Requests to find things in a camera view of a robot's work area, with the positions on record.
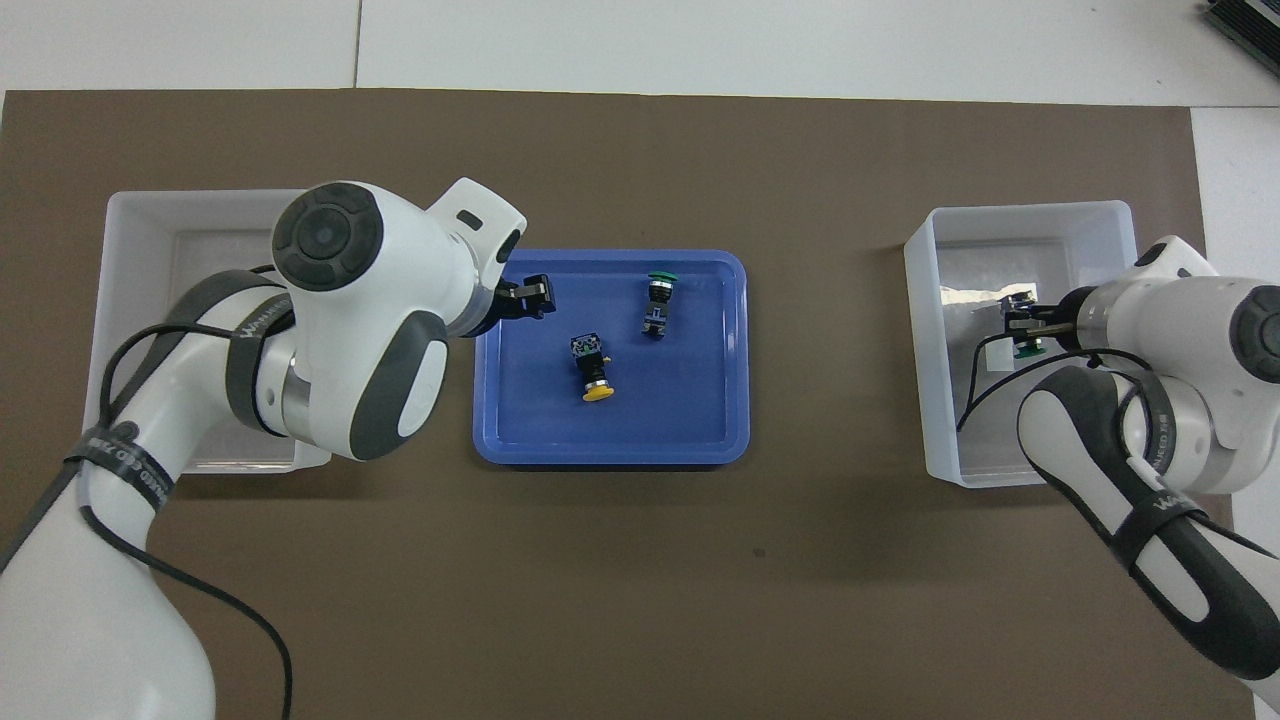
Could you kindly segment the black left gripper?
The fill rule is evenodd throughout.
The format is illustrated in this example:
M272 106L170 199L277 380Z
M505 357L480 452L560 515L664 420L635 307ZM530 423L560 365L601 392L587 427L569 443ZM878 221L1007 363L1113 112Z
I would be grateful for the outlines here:
M527 275L518 286L499 283L484 318L471 331L463 333L463 337L476 338L503 320L543 319L556 310L554 286L548 274Z

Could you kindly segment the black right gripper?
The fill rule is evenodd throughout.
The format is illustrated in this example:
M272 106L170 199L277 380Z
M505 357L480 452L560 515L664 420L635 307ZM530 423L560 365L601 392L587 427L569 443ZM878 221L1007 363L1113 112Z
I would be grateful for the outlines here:
M1062 348L1083 348L1076 322L1089 295L1070 292L1056 305L1004 300L1004 318L1010 320L1007 332L1011 337L1053 337Z

